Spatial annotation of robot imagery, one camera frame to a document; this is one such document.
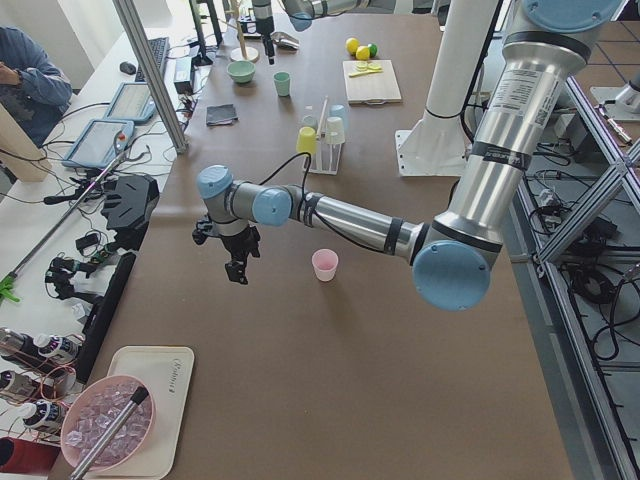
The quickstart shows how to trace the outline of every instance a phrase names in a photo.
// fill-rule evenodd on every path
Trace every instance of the yellow lemon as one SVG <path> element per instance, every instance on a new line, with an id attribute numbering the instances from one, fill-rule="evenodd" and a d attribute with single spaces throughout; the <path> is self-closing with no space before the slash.
<path id="1" fill-rule="evenodd" d="M 356 50 L 358 50 L 359 46 L 360 46 L 360 42 L 358 41 L 357 38 L 354 38 L 354 37 L 347 38 L 347 42 L 345 43 L 345 47 L 347 49 L 347 52 L 349 52 L 351 55 L 355 55 L 356 54 Z"/>
<path id="2" fill-rule="evenodd" d="M 365 47 L 364 45 L 358 47 L 356 50 L 356 59 L 357 60 L 369 60 L 371 56 L 371 52 L 369 51 L 369 47 Z"/>

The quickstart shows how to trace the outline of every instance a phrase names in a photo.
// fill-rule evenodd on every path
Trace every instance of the tablet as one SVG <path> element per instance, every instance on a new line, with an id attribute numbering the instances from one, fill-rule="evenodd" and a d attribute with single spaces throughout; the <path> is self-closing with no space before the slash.
<path id="1" fill-rule="evenodd" d="M 156 104 L 146 83 L 122 83 L 104 118 L 146 123 L 156 113 Z"/>
<path id="2" fill-rule="evenodd" d="M 105 168 L 116 158 L 116 149 L 120 152 L 129 145 L 134 129 L 135 125 L 130 120 L 92 120 L 62 159 L 62 165 L 71 168 Z"/>

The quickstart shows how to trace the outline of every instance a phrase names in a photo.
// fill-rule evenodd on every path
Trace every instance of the label sticker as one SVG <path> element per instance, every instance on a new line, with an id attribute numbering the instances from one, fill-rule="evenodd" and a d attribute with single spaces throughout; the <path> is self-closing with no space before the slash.
<path id="1" fill-rule="evenodd" d="M 502 75 L 489 110 L 516 115 L 534 127 L 544 128 L 560 90 L 560 82 L 551 73 L 509 70 Z"/>

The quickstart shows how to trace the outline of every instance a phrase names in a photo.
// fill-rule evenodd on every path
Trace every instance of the person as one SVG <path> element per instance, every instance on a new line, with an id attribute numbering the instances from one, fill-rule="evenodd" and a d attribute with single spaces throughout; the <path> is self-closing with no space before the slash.
<path id="1" fill-rule="evenodd" d="M 0 103 L 41 147 L 69 108 L 71 84 L 44 49 L 15 27 L 0 27 Z"/>

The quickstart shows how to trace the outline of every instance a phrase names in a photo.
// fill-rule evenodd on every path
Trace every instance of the white cup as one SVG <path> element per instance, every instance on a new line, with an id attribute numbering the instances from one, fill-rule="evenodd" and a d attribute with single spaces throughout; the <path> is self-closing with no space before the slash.
<path id="1" fill-rule="evenodd" d="M 347 117 L 347 109 L 344 105 L 331 105 L 329 107 L 330 117 L 340 117 L 342 119 L 342 126 L 346 130 L 349 129 L 349 119 Z"/>
<path id="2" fill-rule="evenodd" d="M 325 125 L 325 141 L 329 145 L 339 145 L 345 142 L 344 124 L 340 117 L 329 117 Z"/>
<path id="3" fill-rule="evenodd" d="M 336 274 L 338 254 L 328 248 L 322 248 L 311 256 L 311 264 L 318 280 L 328 282 Z"/>

